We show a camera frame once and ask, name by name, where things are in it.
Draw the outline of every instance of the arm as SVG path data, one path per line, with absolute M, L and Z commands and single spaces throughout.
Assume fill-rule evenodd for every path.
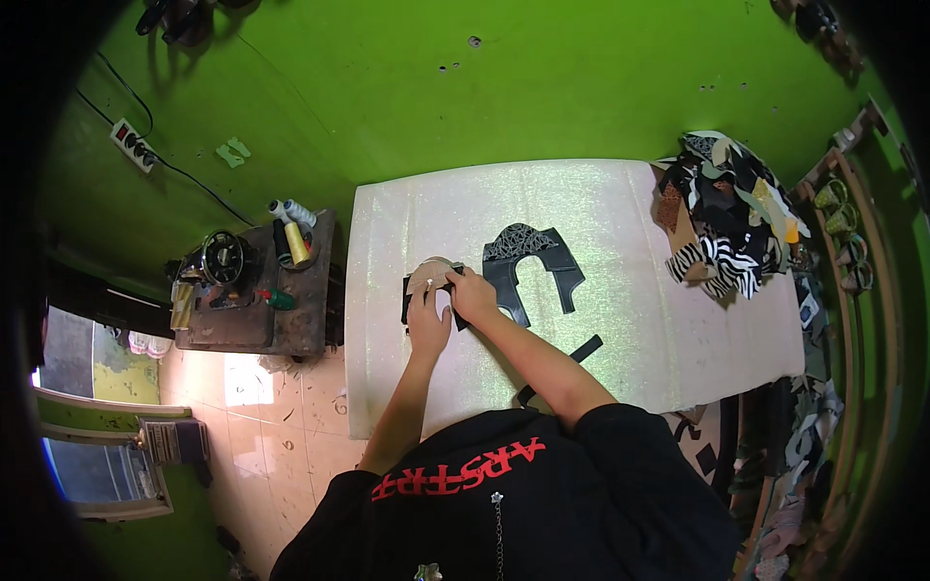
M 443 319 L 436 316 L 436 289 L 419 286 L 407 308 L 407 326 L 413 351 L 388 407 L 375 426 L 358 469 L 383 475 L 419 444 L 423 413 L 432 369 L 445 349 L 452 328 L 446 307 Z
M 466 267 L 446 278 L 455 285 L 452 306 L 501 350 L 566 429 L 595 407 L 617 402 L 584 367 L 500 312 L 497 292 L 482 276 Z

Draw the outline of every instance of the window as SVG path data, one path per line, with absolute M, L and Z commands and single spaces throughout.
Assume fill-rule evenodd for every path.
M 122 521 L 172 508 L 161 469 L 125 434 L 46 434 L 42 443 L 59 490 L 83 518 Z

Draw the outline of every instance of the black t-shirt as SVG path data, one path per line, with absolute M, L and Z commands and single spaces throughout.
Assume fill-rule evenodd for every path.
M 612 403 L 574 435 L 534 410 L 486 412 L 443 429 L 383 478 L 329 484 L 271 581 L 726 579 L 736 526 L 682 456 L 666 421 Z

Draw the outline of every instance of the tiled floor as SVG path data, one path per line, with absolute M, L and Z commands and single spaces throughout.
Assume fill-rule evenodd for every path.
M 206 422 L 217 521 L 242 543 L 246 565 L 267 579 L 329 481 L 365 450 L 348 436 L 342 351 L 275 374 L 256 355 L 172 348 L 162 361 L 162 404 L 188 405 Z

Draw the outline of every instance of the glue bottle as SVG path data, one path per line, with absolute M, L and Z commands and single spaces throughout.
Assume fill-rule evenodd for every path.
M 270 291 L 257 290 L 260 297 L 268 301 L 268 306 L 277 310 L 291 310 L 294 308 L 294 298 L 284 291 L 273 288 Z

